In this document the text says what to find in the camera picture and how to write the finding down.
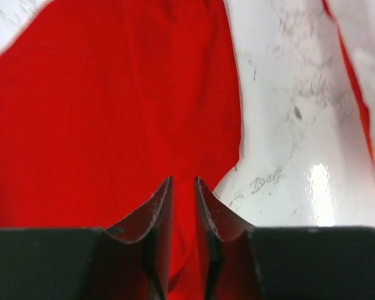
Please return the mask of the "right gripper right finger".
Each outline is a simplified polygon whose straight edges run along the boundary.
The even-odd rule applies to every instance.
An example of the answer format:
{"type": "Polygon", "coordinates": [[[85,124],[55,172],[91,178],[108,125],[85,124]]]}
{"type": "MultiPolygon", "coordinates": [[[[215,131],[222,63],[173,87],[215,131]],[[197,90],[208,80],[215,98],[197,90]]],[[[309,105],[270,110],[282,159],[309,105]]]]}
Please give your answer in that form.
{"type": "Polygon", "coordinates": [[[196,236],[204,299],[260,299],[249,243],[254,226],[194,179],[196,236]]]}

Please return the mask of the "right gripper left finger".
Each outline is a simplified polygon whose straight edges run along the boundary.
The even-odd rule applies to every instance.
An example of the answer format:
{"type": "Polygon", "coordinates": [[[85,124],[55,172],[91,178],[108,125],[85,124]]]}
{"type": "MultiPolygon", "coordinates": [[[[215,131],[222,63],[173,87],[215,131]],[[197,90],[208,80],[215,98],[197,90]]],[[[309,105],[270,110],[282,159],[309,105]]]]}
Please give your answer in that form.
{"type": "Polygon", "coordinates": [[[130,289],[126,299],[166,299],[168,296],[173,227],[173,178],[167,177],[152,196],[106,229],[126,246],[129,264],[121,280],[130,289]]]}

